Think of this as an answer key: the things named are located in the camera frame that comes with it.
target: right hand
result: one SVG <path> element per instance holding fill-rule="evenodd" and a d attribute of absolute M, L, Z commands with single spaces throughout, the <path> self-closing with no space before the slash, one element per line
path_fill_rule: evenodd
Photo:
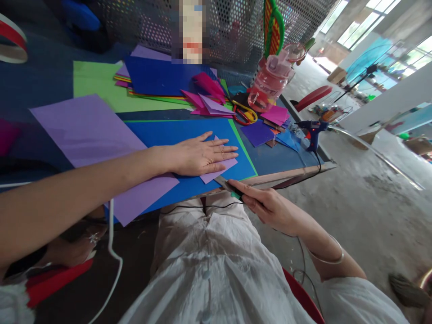
<path fill-rule="evenodd" d="M 298 236 L 310 217 L 274 189 L 260 190 L 236 180 L 228 182 L 244 193 L 242 196 L 244 203 L 261 222 L 286 235 Z"/>

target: left hand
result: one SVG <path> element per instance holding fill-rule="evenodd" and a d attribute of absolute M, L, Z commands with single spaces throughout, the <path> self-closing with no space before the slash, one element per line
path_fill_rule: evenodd
<path fill-rule="evenodd" d="M 236 146 L 222 146 L 228 139 L 204 142 L 212 131 L 187 139 L 176 145 L 164 147 L 163 161 L 168 163 L 169 172 L 182 176 L 199 176 L 225 170 L 221 161 L 239 156 Z"/>

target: pink water bottle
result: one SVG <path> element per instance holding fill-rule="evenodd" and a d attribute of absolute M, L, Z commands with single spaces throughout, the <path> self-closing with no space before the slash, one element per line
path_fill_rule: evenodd
<path fill-rule="evenodd" d="M 302 44 L 288 44 L 279 55 L 270 55 L 266 65 L 258 72 L 248 97 L 249 106 L 265 113 L 276 103 L 282 90 L 294 77 L 293 62 L 306 53 Z"/>

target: blue table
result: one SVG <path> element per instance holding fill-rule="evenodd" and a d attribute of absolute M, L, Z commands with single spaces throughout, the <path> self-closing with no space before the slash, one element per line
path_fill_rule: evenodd
<path fill-rule="evenodd" d="M 72 62 L 74 60 L 115 63 L 130 50 L 122 45 L 115 45 L 103 55 L 65 46 L 47 38 L 26 32 L 28 37 L 29 60 L 25 64 L 7 64 L 0 62 L 0 73 L 8 78 L 0 88 L 0 118 L 6 119 L 22 129 L 22 135 L 13 146 L 10 156 L 35 159 L 48 162 L 56 168 L 66 171 L 72 165 L 63 153 L 42 129 L 29 108 L 52 104 L 73 97 Z M 294 108 L 281 98 L 278 105 L 286 106 L 291 115 L 299 120 Z M 200 119 L 183 109 L 129 112 L 118 114 L 122 120 L 178 120 Z M 291 178 L 296 182 L 317 172 L 317 160 L 309 152 L 301 152 L 301 157 L 292 149 L 281 144 L 270 148 L 262 145 L 254 148 L 249 140 L 239 134 L 243 140 L 258 177 L 246 180 L 256 185 L 276 180 Z M 323 171 L 335 167 L 329 157 L 320 150 Z M 45 171 L 20 172 L 0 178 L 0 183 L 34 181 L 49 175 Z"/>

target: floor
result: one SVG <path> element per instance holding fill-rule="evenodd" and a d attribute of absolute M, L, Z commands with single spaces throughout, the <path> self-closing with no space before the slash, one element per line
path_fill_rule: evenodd
<path fill-rule="evenodd" d="M 299 67 L 284 95 L 299 100 L 313 89 L 328 84 L 327 74 L 310 58 Z M 347 104 L 350 98 L 344 99 Z M 304 110 L 304 118 L 310 114 Z M 397 271 L 416 280 L 432 260 L 432 165 L 405 148 L 387 131 L 381 131 L 374 147 L 408 172 L 427 189 L 415 190 L 370 151 L 354 147 L 343 135 L 326 132 L 321 144 L 338 168 L 279 192 L 310 213 L 358 261 L 369 280 L 394 300 L 387 275 Z M 287 270 L 303 269 L 295 238 L 275 233 L 248 211 L 262 242 Z M 116 323 L 149 282 L 157 232 L 157 215 L 132 223 L 115 232 L 114 249 L 124 258 L 117 289 L 96 323 Z M 103 304 L 117 271 L 117 263 L 99 243 L 94 265 L 37 308 L 37 323 L 88 323 Z M 324 317 L 331 305 L 312 262 L 306 255 L 306 272 L 317 290 Z M 310 282 L 304 287 L 315 299 Z M 411 323 L 419 323 L 421 311 L 402 307 Z"/>

